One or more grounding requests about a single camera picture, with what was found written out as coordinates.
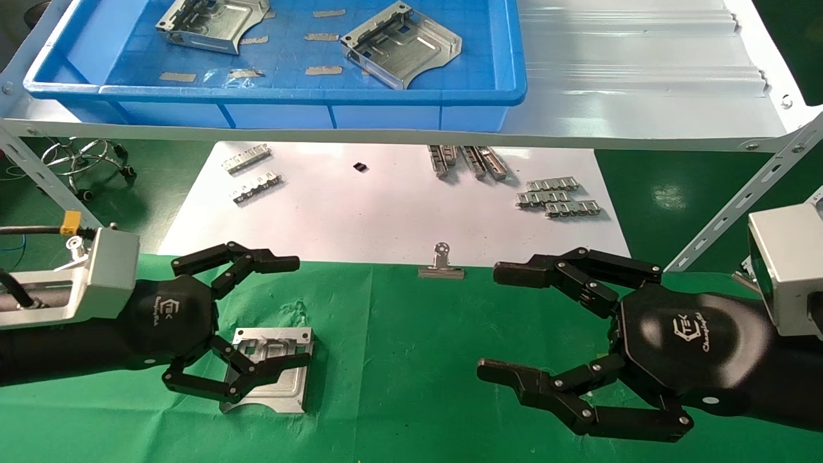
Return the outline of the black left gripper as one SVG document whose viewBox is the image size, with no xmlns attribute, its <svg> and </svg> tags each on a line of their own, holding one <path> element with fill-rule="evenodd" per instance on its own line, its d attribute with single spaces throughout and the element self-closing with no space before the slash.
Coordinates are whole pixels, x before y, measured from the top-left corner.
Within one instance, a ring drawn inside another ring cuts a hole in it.
<svg viewBox="0 0 823 463">
<path fill-rule="evenodd" d="M 210 287 L 192 277 L 227 264 L 229 268 Z M 171 392 L 237 404 L 256 387 L 279 381 L 283 372 L 309 366 L 309 352 L 251 361 L 215 334 L 214 299 L 223 299 L 252 273 L 297 271 L 297 256 L 276 256 L 269 249 L 249 249 L 229 241 L 179 256 L 171 267 L 174 279 L 136 281 L 122 310 L 122 336 L 129 352 L 125 364 L 129 369 L 170 365 L 162 381 Z M 185 373 L 185 368 L 208 349 L 236 373 L 234 380 L 221 382 Z"/>
</svg>

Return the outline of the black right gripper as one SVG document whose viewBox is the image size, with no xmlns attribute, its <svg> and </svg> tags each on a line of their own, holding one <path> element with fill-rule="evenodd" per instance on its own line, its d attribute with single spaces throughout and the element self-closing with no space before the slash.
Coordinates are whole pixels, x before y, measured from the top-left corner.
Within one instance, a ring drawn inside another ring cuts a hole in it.
<svg viewBox="0 0 823 463">
<path fill-rule="evenodd" d="M 709 413 L 772 412 L 764 374 L 772 322 L 762 301 L 644 286 L 661 282 L 661 267 L 588 248 L 497 262 L 493 279 L 554 287 L 602 319 L 617 313 L 616 354 L 560 375 L 488 358 L 477 363 L 480 380 L 511 388 L 520 405 L 552 413 L 576 435 L 674 443 L 694 427 L 681 405 Z M 619 305 L 608 283 L 640 289 Z M 595 406 L 582 398 L 619 380 L 652 407 Z"/>
</svg>

